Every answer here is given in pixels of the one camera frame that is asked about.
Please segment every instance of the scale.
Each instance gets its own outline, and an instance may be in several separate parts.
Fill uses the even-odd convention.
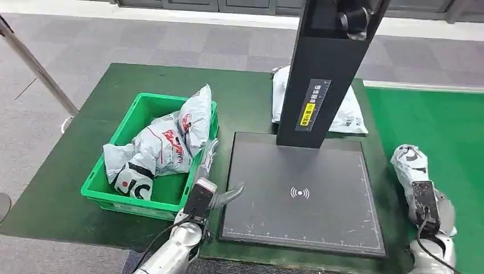
[[[236,132],[228,188],[240,182],[220,240],[386,256],[360,142],[286,147],[276,135]]]

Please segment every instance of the metal pole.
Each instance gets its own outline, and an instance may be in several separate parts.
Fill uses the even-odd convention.
[[[52,79],[45,68],[33,56],[30,50],[15,36],[9,24],[0,15],[0,35],[5,37],[10,47],[22,58],[27,66],[35,73],[52,95],[61,103],[70,115],[76,116],[79,110]]]

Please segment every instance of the white package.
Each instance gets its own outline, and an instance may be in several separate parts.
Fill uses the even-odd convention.
[[[150,200],[154,162],[135,154],[133,144],[105,144],[103,150],[109,184],[121,194]]]
[[[133,139],[135,150],[151,155],[156,161],[155,176],[188,173],[192,164],[183,137],[178,130],[179,112],[157,118]]]
[[[188,173],[192,156],[177,126],[178,112],[157,118],[126,146],[104,145],[109,184],[121,194],[150,200],[155,176]]]
[[[289,79],[290,66],[274,69],[272,78],[272,122],[278,123],[283,111],[284,96]],[[351,86],[341,103],[329,131],[367,134],[360,105]]]
[[[206,84],[181,107],[178,126],[193,157],[208,141],[212,118],[212,90]]]
[[[395,149],[390,162],[397,173],[398,181],[404,188],[405,198],[409,205],[409,218],[415,223],[417,217],[412,182],[429,180],[427,156],[417,146],[403,144]]]

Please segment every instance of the wireless charging symbol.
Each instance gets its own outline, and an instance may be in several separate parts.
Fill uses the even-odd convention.
[[[298,196],[304,197],[304,199],[309,199],[309,189],[305,188],[304,190],[297,190],[295,187],[291,187],[290,190],[291,197],[296,198]]]

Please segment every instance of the black cable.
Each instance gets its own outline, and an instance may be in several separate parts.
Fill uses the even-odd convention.
[[[423,221],[422,225],[418,228],[418,233],[417,233],[417,237],[416,237],[416,240],[417,240],[418,245],[430,257],[432,257],[433,259],[435,259],[439,263],[443,264],[444,266],[448,267],[448,269],[454,271],[455,274],[461,274],[459,271],[457,271],[457,269],[455,269],[454,267],[452,267],[450,264],[444,262],[439,257],[437,257],[436,255],[432,254],[427,248],[424,247],[424,245],[422,244],[422,242],[420,242],[420,239],[421,239],[421,236],[422,236],[421,234],[422,234],[422,231],[424,230],[425,225],[427,224],[427,221],[428,221],[428,212],[425,212],[425,220]]]
[[[187,217],[183,218],[181,221],[178,221],[176,223],[173,223],[171,226],[165,228],[164,230],[162,230],[154,239],[153,241],[151,241],[151,243],[148,245],[148,247],[145,249],[145,251],[143,252],[143,255],[141,256],[141,258],[138,260],[138,263],[136,264],[136,267],[135,269],[133,270],[132,273],[134,273],[136,270],[138,270],[138,268],[140,267],[141,263],[143,262],[144,258],[146,257],[146,255],[148,254],[148,251],[150,250],[150,248],[155,244],[155,242],[157,241],[158,238],[160,238],[161,235],[163,235],[165,232],[173,229],[173,227],[176,227],[176,226],[179,226],[183,223],[186,223],[190,218],[192,217],[192,215],[188,215]]]

